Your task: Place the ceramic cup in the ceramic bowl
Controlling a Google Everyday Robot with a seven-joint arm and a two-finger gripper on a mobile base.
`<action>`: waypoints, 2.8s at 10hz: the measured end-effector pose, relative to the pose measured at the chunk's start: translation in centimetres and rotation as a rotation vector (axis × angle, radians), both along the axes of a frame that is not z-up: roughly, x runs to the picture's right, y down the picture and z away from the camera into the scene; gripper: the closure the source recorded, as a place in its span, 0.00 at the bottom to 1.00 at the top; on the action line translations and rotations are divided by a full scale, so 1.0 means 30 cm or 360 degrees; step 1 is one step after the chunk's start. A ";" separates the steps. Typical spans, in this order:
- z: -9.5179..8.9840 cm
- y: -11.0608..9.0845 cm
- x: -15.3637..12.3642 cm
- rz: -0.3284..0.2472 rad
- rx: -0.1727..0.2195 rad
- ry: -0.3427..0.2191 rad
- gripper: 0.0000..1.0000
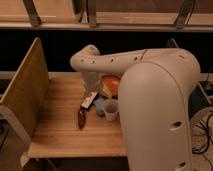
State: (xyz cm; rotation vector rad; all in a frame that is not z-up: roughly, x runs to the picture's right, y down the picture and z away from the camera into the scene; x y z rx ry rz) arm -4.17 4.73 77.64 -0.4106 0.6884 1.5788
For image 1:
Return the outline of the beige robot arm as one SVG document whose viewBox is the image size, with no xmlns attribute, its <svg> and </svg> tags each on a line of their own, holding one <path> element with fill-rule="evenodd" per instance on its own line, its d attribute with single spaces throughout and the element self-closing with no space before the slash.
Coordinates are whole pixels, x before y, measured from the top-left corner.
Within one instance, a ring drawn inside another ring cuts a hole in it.
<svg viewBox="0 0 213 171">
<path fill-rule="evenodd" d="M 181 48 L 102 55 L 88 45 L 71 67 L 119 75 L 119 116 L 130 171 L 193 171 L 188 101 L 200 79 L 196 57 Z"/>
</svg>

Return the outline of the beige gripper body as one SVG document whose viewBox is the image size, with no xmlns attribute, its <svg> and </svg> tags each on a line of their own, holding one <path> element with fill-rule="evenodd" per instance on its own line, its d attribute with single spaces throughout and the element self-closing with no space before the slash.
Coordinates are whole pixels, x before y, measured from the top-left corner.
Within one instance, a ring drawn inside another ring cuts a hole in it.
<svg viewBox="0 0 213 171">
<path fill-rule="evenodd" d="M 84 72 L 82 77 L 87 91 L 98 92 L 100 90 L 100 77 L 97 73 Z"/>
</svg>

